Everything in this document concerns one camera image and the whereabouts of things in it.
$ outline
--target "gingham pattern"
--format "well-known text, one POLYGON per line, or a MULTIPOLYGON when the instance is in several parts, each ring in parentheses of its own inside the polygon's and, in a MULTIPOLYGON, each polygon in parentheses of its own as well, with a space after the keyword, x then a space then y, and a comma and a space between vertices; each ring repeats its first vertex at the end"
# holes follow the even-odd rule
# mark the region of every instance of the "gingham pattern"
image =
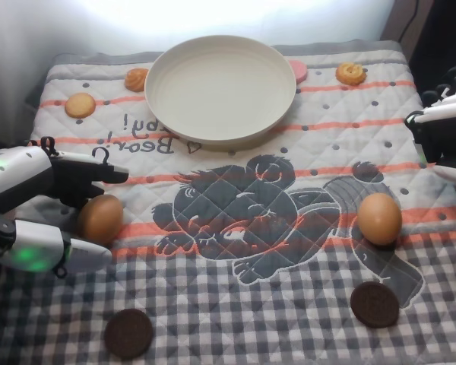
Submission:
MULTIPOLYGON (((367 82, 411 80, 403 55, 394 50, 292 57, 310 65, 309 78, 300 87, 334 85, 334 64, 346 61, 367 65, 367 82)), ((42 101, 65 99, 83 91, 85 83, 97 99, 123 97, 128 92, 118 75, 135 66, 57 65, 49 73, 42 101)), ((145 107, 138 102, 100 106, 82 123, 64 116, 61 107, 43 107, 33 136, 101 139, 108 131, 123 136, 128 133, 123 132, 123 114, 141 120, 149 115, 145 107)), ((296 95, 282 125, 403 118, 419 108, 412 87, 309 92, 296 95), (376 100, 378 107, 372 105, 376 100)), ((90 153, 96 146, 63 142, 58 148, 90 153)), ((112 162, 123 163, 133 176, 244 166, 259 154, 284 154, 296 170, 311 172, 291 189, 322 187, 334 175, 312 171, 325 167, 350 167, 359 160, 379 166, 419 162, 411 134, 402 125, 284 132, 235 154, 203 149, 189 154, 180 141, 173 141, 173 150, 146 156, 110 148, 110 153, 112 162), (385 147, 386 141, 391 148, 385 147)), ((337 241, 334 246, 328 241, 310 260, 270 280, 244 285, 233 275, 231 262, 195 254, 154 257, 136 249, 155 245, 164 234, 126 236, 116 244, 124 250, 121 255, 116 251, 114 265, 93 274, 62 281, 49 274, 5 270, 0 280, 0 364, 120 363, 106 351, 102 336, 108 319, 124 308, 145 311, 154 324, 154 342, 131 362, 137 364, 456 362, 456 233, 446 233, 456 230, 456 214, 441 213, 438 220, 432 216, 440 208, 456 207, 456 191, 425 167, 384 173, 402 208, 418 208, 404 227, 407 238, 397 254, 425 280, 393 328, 368 329, 351 313, 354 287, 377 279, 349 246, 337 241), (444 233, 427 234, 433 231, 444 233)), ((125 223, 143 224, 152 222, 154 206, 173 201, 179 185, 139 182, 109 189, 125 203, 125 223)), ((74 214, 60 207, 38 198, 18 214, 61 224, 74 214)))

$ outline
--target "white plate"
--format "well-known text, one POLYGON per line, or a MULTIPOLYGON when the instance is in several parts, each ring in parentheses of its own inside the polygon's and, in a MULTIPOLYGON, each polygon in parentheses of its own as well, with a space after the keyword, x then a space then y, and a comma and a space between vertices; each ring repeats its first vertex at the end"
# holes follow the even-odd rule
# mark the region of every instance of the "white plate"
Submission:
POLYGON ((205 36, 162 54, 145 81, 152 113, 190 141, 229 144, 267 131, 289 109, 296 79, 275 49, 238 36, 205 36))

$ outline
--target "pink object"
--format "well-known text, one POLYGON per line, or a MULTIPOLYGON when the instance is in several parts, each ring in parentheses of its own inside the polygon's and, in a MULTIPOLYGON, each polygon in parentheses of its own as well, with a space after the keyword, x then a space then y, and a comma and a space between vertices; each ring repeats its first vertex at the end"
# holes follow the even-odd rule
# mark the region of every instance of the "pink object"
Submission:
POLYGON ((307 66, 305 64, 303 64, 301 61, 296 61, 295 59, 289 60, 289 63, 292 66, 294 75, 296 76, 297 84, 300 84, 305 79, 307 79, 307 66))

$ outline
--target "quilted fabric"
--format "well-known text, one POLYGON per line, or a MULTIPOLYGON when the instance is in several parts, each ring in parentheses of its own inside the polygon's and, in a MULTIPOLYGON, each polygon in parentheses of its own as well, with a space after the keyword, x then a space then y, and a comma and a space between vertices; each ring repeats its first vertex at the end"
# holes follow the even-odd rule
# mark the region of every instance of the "quilted fabric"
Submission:
MULTIPOLYGON (((86 154, 103 146, 129 168, 126 184, 106 187, 124 203, 125 227, 114 263, 96 273, 4 270, 0 363, 120 363, 102 336, 124 308, 145 311, 155 331, 131 363, 456 361, 456 188, 418 160, 402 119, 420 99, 386 44, 285 47, 307 80, 263 140, 230 151, 179 140, 125 89, 126 72, 150 63, 54 66, 33 138, 86 154), (337 82, 342 62, 364 64, 365 83, 337 82), (81 91, 97 110, 74 120, 64 103, 81 91), (355 225, 373 192, 401 206, 395 252, 372 248, 355 225), (354 317, 350 295, 364 281, 397 294, 396 326, 354 317)), ((17 213, 69 229, 75 217, 47 198, 17 213)))

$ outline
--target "cartoon bear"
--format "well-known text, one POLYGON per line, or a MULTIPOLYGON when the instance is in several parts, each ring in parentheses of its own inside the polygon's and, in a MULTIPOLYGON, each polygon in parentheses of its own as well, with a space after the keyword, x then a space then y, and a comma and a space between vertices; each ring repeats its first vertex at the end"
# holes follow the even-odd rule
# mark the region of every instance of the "cartoon bear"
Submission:
POLYGON ((352 176, 291 192, 293 166, 273 155, 254 157, 246 167, 181 175, 183 187, 173 204, 154 207, 154 222, 169 231, 156 251, 171 255, 179 248, 196 248, 206 259, 232 260, 233 274, 252 284, 307 262, 329 236, 352 237, 356 257, 384 284, 395 289, 409 276, 415 279, 415 285, 399 287, 396 293, 406 307, 420 291, 422 275, 393 251, 373 247, 355 224, 357 207, 366 196, 383 192, 397 200, 383 179, 375 165, 355 163, 352 176))

